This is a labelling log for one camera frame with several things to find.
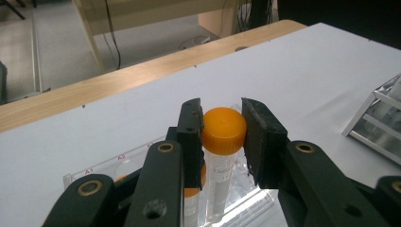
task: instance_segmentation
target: wooden desk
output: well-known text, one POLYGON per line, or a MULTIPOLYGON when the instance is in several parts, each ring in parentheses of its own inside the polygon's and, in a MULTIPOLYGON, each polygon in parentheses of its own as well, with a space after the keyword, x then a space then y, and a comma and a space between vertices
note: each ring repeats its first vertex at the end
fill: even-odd
POLYGON ((261 44, 304 27, 293 21, 280 21, 0 106, 0 132, 65 112, 166 77, 199 63, 228 55, 235 52, 238 47, 261 44))

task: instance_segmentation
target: orange cap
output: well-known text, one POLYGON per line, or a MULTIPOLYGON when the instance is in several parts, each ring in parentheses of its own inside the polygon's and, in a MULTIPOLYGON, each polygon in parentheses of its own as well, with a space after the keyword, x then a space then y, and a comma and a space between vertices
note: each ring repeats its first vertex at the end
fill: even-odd
POLYGON ((230 155, 244 145, 247 124, 237 111, 218 107, 208 111, 204 117, 202 131, 203 146, 217 155, 230 155))
MULTIPOLYGON (((204 183, 206 182, 206 164, 203 165, 200 171, 200 180, 201 180, 201 187, 204 187, 204 183)), ((198 188, 186 187, 183 189, 183 196, 185 198, 193 197, 200 192, 198 188)))

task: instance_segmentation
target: centrifuge tube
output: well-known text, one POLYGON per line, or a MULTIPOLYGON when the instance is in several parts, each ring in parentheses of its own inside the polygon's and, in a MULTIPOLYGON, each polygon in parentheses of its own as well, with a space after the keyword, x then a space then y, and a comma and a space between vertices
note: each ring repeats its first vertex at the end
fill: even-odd
MULTIPOLYGON (((201 186, 204 187, 206 181, 206 165, 203 165, 200 173, 201 186)), ((183 189, 183 226, 198 227, 200 190, 198 188, 183 189)))
POLYGON ((236 153, 242 148, 246 122, 230 108, 210 110, 203 117, 202 142, 205 147, 206 220, 219 222, 224 215, 236 153))

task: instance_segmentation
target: white table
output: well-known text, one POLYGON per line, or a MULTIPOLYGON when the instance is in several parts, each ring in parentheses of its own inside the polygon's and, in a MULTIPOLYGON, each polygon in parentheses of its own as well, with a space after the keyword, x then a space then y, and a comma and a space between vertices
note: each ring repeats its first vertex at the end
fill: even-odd
MULTIPOLYGON (((401 167, 341 133, 368 94, 400 72, 401 51, 319 24, 4 131, 0 226, 41 225, 63 175, 166 134, 193 97, 205 112, 243 96, 262 101, 289 139, 319 145, 346 176, 375 186, 401 167)), ((255 223, 263 221, 285 225, 279 212, 255 223)))

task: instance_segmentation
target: floor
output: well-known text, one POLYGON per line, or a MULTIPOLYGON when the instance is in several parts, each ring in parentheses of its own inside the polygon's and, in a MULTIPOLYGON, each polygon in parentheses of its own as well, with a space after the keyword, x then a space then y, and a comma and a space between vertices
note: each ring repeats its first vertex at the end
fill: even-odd
MULTIPOLYGON (((9 1, 26 20, 0 7, 0 61, 9 71, 8 102, 101 75, 71 0, 38 0, 37 8, 28 0, 26 8, 9 1)), ((198 25, 197 15, 115 32, 121 68, 200 44, 206 37, 218 38, 198 25)), ((95 40, 106 71, 115 70, 110 34, 95 40)))

